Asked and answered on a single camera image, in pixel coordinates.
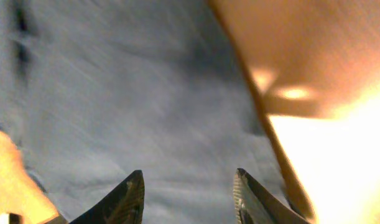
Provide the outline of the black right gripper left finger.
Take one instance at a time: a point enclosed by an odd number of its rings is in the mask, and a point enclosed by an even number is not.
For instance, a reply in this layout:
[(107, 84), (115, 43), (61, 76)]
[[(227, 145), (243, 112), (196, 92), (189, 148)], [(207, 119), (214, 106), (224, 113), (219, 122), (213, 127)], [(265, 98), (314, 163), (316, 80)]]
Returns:
[(70, 224), (141, 224), (144, 195), (143, 173), (135, 170)]

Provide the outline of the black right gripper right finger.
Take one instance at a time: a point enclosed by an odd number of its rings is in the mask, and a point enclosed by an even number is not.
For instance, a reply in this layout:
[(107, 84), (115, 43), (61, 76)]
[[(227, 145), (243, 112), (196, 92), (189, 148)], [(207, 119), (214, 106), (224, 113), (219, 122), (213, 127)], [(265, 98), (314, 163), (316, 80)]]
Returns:
[(309, 224), (242, 168), (234, 175), (233, 198), (238, 224)]

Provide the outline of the dark navy blue shorts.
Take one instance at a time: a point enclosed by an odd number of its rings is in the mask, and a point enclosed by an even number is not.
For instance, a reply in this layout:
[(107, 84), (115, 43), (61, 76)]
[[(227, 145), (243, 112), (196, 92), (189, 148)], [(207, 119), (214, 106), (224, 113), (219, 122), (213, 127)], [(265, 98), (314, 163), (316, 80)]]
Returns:
[(144, 223), (234, 223), (238, 168), (305, 218), (205, 1), (0, 1), (0, 212), (72, 221), (141, 170)]

